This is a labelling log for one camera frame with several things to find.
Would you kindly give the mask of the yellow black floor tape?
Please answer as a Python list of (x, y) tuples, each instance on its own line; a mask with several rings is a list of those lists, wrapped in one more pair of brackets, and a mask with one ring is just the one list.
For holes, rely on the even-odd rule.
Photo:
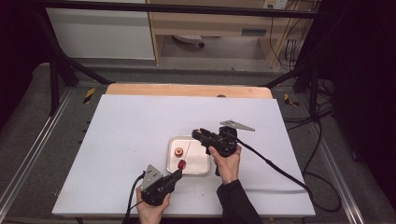
[(284, 93), (284, 103), (286, 105), (300, 106), (298, 102), (293, 102), (287, 93)]
[(95, 92), (95, 88), (90, 88), (90, 89), (87, 91), (86, 96), (84, 97), (84, 100), (83, 100), (83, 104), (84, 104), (84, 105), (86, 105), (86, 104), (88, 104), (88, 103), (90, 102), (90, 100), (91, 100), (91, 98), (92, 98), (94, 92)]

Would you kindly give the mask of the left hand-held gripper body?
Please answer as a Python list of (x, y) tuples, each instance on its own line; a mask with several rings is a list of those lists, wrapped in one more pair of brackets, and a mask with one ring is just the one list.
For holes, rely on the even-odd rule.
[(165, 197), (174, 189), (174, 175), (163, 176), (153, 165), (148, 166), (140, 187), (141, 198), (145, 203), (152, 206), (162, 205)]

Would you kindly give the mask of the aluminium floor rail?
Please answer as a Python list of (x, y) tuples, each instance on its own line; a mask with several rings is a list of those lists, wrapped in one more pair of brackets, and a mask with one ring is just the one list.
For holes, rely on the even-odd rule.
[(343, 208), (350, 224), (364, 224), (364, 218), (361, 214), (361, 210), (357, 206), (352, 193), (345, 181), (341, 170), (337, 166), (337, 163), (330, 151), (330, 148), (321, 133), (320, 126), (316, 123), (311, 124), (312, 132), (318, 139), (318, 149), (321, 154), (321, 158), (329, 172), (330, 178), (337, 189)]
[(5, 218), (8, 210), (14, 203), (16, 197), (21, 190), (22, 185), (30, 174), (42, 149), (50, 138), (53, 129), (55, 128), (61, 115), (63, 114), (74, 91), (74, 88), (67, 88), (65, 90), (61, 97), (59, 107), (55, 110), (54, 114), (49, 116), (49, 118), (47, 119), (44, 127), (41, 129), (38, 137), (35, 139), (34, 143), (30, 147), (16, 174), (13, 176), (13, 178), (7, 185), (5, 192), (0, 197), (0, 220)]

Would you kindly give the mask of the wooden table board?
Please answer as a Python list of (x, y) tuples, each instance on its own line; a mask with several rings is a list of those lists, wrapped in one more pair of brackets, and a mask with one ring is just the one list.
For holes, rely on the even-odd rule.
[(113, 83), (106, 94), (272, 99), (268, 88), (221, 85)]

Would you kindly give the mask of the white rectangular tray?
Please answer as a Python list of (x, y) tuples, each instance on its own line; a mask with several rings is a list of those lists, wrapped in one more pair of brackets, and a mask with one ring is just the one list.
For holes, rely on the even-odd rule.
[[(186, 159), (187, 166), (183, 170), (183, 173), (186, 175), (205, 175), (210, 171), (211, 161), (209, 156), (205, 153), (205, 147), (203, 147), (199, 141), (190, 136), (174, 136), (170, 139), (168, 144), (166, 168), (170, 173), (173, 173), (177, 169), (178, 162), (183, 160), (190, 140), (192, 140), (192, 142)], [(181, 147), (184, 150), (181, 157), (175, 155), (175, 149), (177, 147)]]

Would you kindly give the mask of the white power strip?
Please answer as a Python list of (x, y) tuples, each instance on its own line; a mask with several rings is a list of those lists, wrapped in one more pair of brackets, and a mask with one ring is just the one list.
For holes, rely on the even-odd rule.
[(263, 7), (269, 9), (284, 9), (288, 0), (264, 0)]

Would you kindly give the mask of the person's left hand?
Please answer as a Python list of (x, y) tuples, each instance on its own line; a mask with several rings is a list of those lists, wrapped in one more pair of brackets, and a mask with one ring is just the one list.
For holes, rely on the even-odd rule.
[(139, 216), (139, 221), (141, 224), (160, 224), (164, 210), (170, 204), (171, 195), (167, 194), (163, 199), (163, 203), (159, 206), (152, 206), (145, 203), (142, 200), (141, 189), (137, 188), (135, 190), (136, 193), (136, 202), (137, 202), (137, 212)]

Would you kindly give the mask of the thin wooden skewer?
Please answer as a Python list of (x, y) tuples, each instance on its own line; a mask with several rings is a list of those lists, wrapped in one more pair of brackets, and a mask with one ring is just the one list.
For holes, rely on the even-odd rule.
[(192, 140), (190, 140), (190, 142), (189, 142), (189, 144), (188, 144), (186, 154), (184, 155), (184, 158), (183, 158), (184, 161), (187, 159), (187, 155), (188, 155), (189, 150), (190, 150), (190, 147), (191, 147), (191, 142), (192, 142)]

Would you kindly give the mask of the light wooden desk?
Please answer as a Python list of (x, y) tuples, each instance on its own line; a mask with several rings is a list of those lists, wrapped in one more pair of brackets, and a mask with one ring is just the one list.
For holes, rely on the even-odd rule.
[[(264, 0), (147, 0), (149, 4), (192, 5), (209, 7), (264, 8)], [(310, 11), (311, 0), (288, 0), (284, 9)], [(245, 17), (226, 15), (197, 15), (155, 13), (149, 14), (151, 31), (161, 35), (246, 36), (256, 37), (262, 47), (267, 65), (277, 64), (287, 38), (297, 36), (302, 30), (289, 18)]]

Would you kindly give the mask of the black metal frame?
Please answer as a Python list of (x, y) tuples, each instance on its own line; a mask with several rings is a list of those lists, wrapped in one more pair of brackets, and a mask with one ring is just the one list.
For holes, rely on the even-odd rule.
[(55, 33), (50, 28), (50, 23), (43, 18), (45, 8), (67, 8), (88, 9), (106, 11), (133, 11), (133, 12), (155, 12), (174, 14), (197, 14), (197, 15), (226, 15), (245, 17), (269, 17), (269, 18), (299, 18), (318, 19), (325, 14), (315, 11), (297, 11), (285, 9), (255, 9), (248, 7), (209, 7), (209, 6), (186, 6), (186, 5), (164, 5), (164, 4), (138, 4), (138, 3), (115, 3), (115, 2), (93, 2), (93, 1), (68, 1), (68, 0), (33, 0), (31, 2), (32, 14), (41, 28), (42, 33), (49, 43), (49, 54), (51, 55), (50, 83), (51, 83), (51, 114), (59, 106), (59, 93), (57, 75), (60, 75), (67, 86), (76, 86), (78, 78), (73, 67), (88, 77), (93, 78), (101, 84), (112, 84), (111, 80), (100, 77), (82, 64), (69, 58), (61, 49)]

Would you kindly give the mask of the white chair base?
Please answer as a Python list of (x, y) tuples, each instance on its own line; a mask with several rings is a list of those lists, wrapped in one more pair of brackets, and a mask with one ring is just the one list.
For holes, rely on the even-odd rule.
[(174, 35), (174, 38), (184, 43), (197, 45), (199, 48), (205, 46), (203, 39), (198, 35)]

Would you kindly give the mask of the white cabinet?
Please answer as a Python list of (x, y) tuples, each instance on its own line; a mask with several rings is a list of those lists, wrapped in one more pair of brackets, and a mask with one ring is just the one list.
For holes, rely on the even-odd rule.
[(62, 8), (47, 12), (69, 57), (155, 59), (147, 12)]

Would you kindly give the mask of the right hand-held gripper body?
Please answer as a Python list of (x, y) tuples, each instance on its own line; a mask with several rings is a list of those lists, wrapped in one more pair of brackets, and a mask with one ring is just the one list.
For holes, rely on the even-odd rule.
[(207, 143), (204, 144), (206, 152), (210, 154), (209, 148), (214, 147), (221, 157), (226, 158), (233, 155), (236, 151), (237, 145), (237, 131), (244, 130), (254, 132), (255, 129), (245, 124), (234, 120), (224, 120), (220, 123), (217, 138), (207, 138)]

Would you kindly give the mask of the person's right hand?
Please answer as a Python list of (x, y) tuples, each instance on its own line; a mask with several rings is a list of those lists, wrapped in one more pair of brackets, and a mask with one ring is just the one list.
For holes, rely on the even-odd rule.
[(238, 179), (241, 149), (240, 146), (236, 146), (236, 151), (233, 155), (223, 158), (214, 147), (209, 148), (214, 163), (218, 166), (219, 176), (223, 185), (230, 184)]

